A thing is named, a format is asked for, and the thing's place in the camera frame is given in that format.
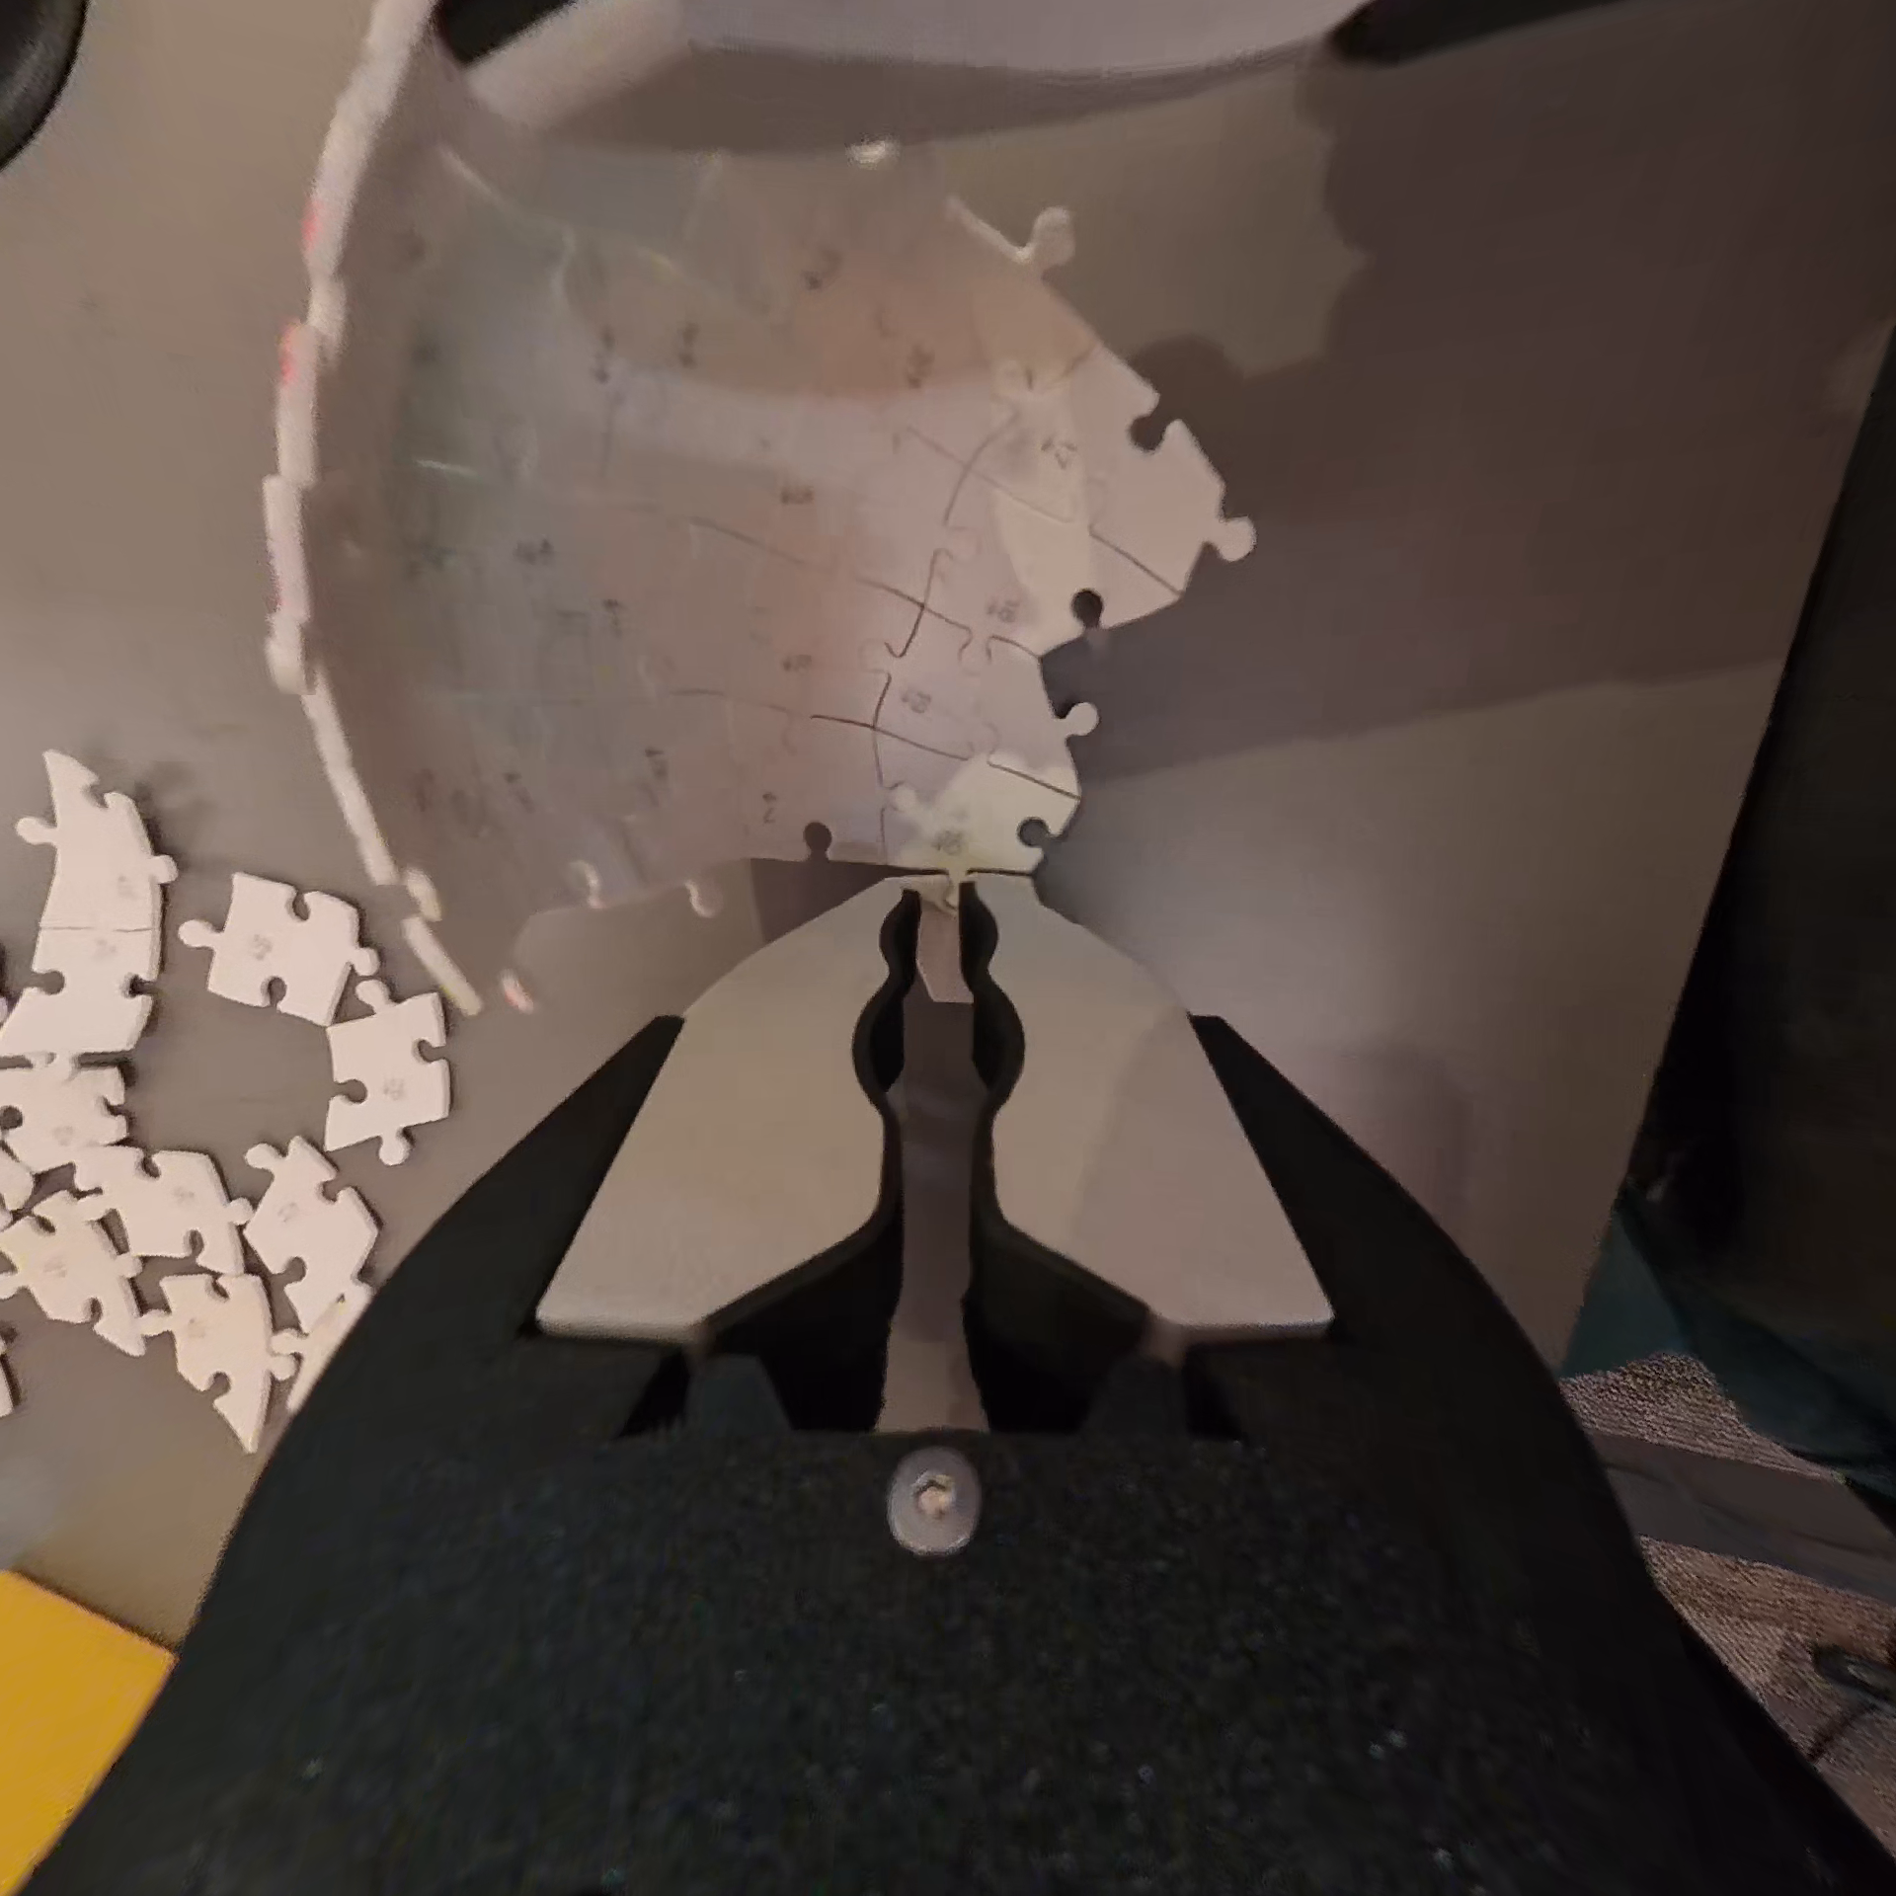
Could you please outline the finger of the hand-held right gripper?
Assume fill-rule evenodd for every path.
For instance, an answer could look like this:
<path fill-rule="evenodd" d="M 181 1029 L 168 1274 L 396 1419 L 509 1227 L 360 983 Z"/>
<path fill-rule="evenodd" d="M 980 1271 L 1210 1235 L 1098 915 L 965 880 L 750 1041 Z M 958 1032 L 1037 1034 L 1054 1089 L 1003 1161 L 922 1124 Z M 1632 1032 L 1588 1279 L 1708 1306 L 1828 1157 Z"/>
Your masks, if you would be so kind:
<path fill-rule="evenodd" d="M 472 5 L 470 85 L 549 135 L 980 135 L 1296 58 L 1338 3 Z"/>

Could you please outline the group of puzzle pieces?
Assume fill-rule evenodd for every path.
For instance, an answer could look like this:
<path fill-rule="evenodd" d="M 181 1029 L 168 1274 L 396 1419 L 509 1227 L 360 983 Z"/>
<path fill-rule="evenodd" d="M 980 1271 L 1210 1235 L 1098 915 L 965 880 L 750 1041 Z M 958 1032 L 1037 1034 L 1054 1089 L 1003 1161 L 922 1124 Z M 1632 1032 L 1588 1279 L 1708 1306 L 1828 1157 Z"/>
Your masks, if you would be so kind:
<path fill-rule="evenodd" d="M 444 1002 L 400 999 L 358 911 L 232 872 L 220 916 L 166 920 L 177 867 L 134 802 L 79 760 L 41 757 L 49 811 L 16 819 L 52 852 L 32 983 L 5 997 L 5 1298 L 127 1360 L 172 1352 L 244 1455 L 295 1415 L 373 1301 L 380 1222 L 339 1159 L 394 1167 L 447 1123 Z M 204 993 L 322 1036 L 317 1136 L 253 1145 L 254 1193 L 212 1152 L 133 1138 L 128 1060 L 150 1028 L 168 949 L 204 959 Z"/>

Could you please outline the black round puzzle stand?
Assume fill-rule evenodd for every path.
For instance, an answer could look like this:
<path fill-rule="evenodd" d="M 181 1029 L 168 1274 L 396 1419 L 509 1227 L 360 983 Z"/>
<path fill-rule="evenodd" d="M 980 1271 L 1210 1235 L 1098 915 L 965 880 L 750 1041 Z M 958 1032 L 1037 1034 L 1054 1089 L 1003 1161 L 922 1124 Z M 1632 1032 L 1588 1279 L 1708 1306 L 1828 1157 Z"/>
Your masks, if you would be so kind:
<path fill-rule="evenodd" d="M 1 3 L 1 168 L 30 147 L 74 69 L 88 3 Z"/>

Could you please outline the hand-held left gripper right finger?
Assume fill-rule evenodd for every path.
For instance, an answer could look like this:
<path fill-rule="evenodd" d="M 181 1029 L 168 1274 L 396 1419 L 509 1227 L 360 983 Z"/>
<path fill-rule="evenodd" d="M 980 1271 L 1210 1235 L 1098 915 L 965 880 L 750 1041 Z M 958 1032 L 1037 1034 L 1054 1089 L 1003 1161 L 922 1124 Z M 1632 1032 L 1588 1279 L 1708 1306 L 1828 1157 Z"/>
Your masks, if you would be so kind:
<path fill-rule="evenodd" d="M 1015 876 L 964 887 L 958 942 L 987 1422 L 1076 1431 L 1122 1363 L 1326 1337 L 1334 1306 L 1177 997 Z"/>

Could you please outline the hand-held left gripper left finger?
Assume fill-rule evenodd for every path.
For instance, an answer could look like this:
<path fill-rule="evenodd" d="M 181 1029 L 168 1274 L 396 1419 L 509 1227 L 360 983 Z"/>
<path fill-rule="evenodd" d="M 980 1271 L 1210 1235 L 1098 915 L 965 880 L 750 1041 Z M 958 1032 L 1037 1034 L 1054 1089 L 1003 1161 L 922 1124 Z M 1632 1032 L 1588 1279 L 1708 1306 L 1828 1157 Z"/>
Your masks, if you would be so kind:
<path fill-rule="evenodd" d="M 772 939 L 678 1019 L 536 1302 L 538 1332 L 754 1360 L 790 1422 L 871 1431 L 902 1287 L 919 883 Z"/>

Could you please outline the partly built puzzle ball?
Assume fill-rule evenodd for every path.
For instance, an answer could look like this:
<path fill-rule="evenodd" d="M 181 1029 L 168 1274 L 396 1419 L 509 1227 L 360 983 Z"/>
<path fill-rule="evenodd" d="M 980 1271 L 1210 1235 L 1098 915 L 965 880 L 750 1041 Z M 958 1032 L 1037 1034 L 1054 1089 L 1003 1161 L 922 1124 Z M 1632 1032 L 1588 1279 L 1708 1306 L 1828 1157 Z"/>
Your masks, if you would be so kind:
<path fill-rule="evenodd" d="M 1080 796 L 1049 652 L 1255 528 L 932 150 L 643 159 L 373 5 L 303 214 L 268 669 L 456 1008 L 538 915 L 796 862 L 1031 875 Z"/>

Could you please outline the yellow box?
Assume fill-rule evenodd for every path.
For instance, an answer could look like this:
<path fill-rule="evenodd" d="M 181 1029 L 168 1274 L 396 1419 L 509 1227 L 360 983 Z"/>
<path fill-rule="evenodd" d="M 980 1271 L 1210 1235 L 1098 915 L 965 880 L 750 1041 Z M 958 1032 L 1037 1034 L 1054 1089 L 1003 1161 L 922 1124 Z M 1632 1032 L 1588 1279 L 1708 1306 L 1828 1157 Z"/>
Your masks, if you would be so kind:
<path fill-rule="evenodd" d="M 25 1888 L 143 1721 L 174 1656 L 1 1575 L 1 1891 Z"/>

